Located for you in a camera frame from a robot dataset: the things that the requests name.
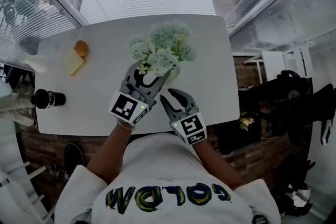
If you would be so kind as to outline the white rose stem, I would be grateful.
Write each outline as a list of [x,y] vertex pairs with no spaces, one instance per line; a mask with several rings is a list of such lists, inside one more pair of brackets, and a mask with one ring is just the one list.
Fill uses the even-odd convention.
[[250,117],[246,112],[240,112],[239,117],[239,128],[242,130],[248,131],[248,128],[251,124],[254,123],[254,119]]

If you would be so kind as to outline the person's left forearm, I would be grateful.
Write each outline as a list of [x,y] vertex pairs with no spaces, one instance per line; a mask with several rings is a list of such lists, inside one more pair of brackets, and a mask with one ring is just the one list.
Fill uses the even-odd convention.
[[87,169],[110,184],[120,173],[123,154],[133,126],[117,119],[117,124],[87,165]]

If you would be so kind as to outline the bread slice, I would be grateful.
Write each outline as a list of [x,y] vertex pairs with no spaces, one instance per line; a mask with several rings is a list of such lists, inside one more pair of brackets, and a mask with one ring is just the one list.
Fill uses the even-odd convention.
[[70,49],[64,58],[64,66],[71,76],[73,76],[85,63],[85,60],[78,55],[75,48]]

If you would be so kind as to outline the person's white printed t-shirt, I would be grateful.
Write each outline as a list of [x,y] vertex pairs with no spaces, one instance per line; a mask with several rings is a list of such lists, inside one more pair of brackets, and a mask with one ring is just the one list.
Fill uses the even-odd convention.
[[258,216],[281,224],[262,179],[233,190],[180,138],[161,133],[128,145],[110,184],[78,166],[58,199],[55,224],[252,224]]

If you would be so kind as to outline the pale green flowers bunch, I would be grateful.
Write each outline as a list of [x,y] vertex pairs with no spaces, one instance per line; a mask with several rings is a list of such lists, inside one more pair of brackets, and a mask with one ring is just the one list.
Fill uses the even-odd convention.
[[179,68],[181,62],[194,61],[190,34],[188,26],[179,20],[154,24],[149,33],[129,43],[130,55],[138,62],[136,70],[141,75],[152,72],[162,77]]

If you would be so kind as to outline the white and black device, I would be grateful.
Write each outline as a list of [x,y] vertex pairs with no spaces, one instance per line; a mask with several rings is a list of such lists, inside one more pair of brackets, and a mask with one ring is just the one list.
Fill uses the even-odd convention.
[[321,122],[320,142],[323,146],[326,146],[328,144],[332,127],[333,127],[333,119],[324,120]]

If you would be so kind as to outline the person's right forearm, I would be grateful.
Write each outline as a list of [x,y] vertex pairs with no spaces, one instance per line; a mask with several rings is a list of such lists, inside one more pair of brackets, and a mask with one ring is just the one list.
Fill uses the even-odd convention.
[[245,184],[243,176],[216,153],[206,140],[193,144],[192,147],[205,169],[230,189]]

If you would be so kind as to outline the white ribbed vase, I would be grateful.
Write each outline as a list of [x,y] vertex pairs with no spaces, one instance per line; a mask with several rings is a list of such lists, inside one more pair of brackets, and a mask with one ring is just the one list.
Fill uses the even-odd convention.
[[145,84],[151,84],[152,82],[154,82],[154,79],[156,78],[165,78],[164,87],[167,87],[169,85],[171,85],[176,78],[179,76],[181,69],[179,67],[176,68],[172,68],[170,71],[166,72],[163,76],[158,77],[158,73],[156,73],[155,71],[151,70],[149,72],[147,72],[143,78],[143,82]]

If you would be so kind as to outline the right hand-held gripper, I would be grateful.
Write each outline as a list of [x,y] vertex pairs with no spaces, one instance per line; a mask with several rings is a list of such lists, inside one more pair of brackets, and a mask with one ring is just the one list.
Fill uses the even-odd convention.
[[193,97],[179,89],[169,88],[168,92],[175,97],[186,113],[195,113],[183,119],[177,120],[181,116],[181,109],[176,110],[169,103],[166,97],[160,95],[160,101],[170,120],[177,120],[171,123],[175,134],[186,144],[194,145],[207,139],[206,125],[201,112],[197,112],[197,105]]

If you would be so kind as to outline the white metal rack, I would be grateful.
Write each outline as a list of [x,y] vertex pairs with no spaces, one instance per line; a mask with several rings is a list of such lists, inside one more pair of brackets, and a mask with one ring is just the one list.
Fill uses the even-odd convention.
[[284,52],[263,51],[261,54],[244,61],[244,64],[248,63],[257,65],[260,83],[263,83],[260,69],[261,63],[264,65],[267,81],[276,79],[277,75],[283,70],[294,71],[301,77],[313,77],[309,46],[306,45],[291,48]]

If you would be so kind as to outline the black office chair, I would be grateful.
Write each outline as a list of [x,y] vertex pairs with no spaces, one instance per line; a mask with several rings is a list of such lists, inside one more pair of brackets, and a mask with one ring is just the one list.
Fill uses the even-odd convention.
[[219,152],[228,155],[233,150],[260,140],[263,134],[262,120],[269,122],[271,127],[283,129],[285,114],[290,107],[290,93],[306,94],[309,90],[309,79],[288,70],[283,70],[276,79],[249,89],[239,89],[239,112],[246,112],[255,121],[248,131],[239,128],[239,119],[214,125]]

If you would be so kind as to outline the teal round ball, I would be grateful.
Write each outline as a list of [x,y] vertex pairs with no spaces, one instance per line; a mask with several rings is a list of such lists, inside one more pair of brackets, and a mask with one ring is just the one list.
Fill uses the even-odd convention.
[[18,14],[26,15],[35,9],[36,2],[37,0],[15,0],[14,7]]

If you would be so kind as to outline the white striped sneaker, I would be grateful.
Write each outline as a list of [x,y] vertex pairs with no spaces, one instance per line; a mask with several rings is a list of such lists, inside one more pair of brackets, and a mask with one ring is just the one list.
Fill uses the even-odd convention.
[[310,202],[311,190],[305,182],[289,184],[286,192],[285,213],[290,216],[305,216],[313,203]]

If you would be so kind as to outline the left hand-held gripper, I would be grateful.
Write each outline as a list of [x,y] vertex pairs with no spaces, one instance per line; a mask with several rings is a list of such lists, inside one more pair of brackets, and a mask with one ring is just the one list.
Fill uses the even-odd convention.
[[[136,125],[156,104],[154,97],[161,90],[170,75],[158,77],[154,71],[140,74],[140,61],[132,64],[122,81],[120,90],[115,91],[110,102],[109,112],[117,119]],[[137,89],[143,84],[143,91]]]

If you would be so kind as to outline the white stool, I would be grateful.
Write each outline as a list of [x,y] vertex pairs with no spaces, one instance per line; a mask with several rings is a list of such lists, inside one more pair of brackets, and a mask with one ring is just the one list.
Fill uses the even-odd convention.
[[47,170],[41,166],[28,172],[30,162],[0,169],[0,215],[7,224],[54,224],[55,207],[46,209],[44,193],[34,189],[32,180]]

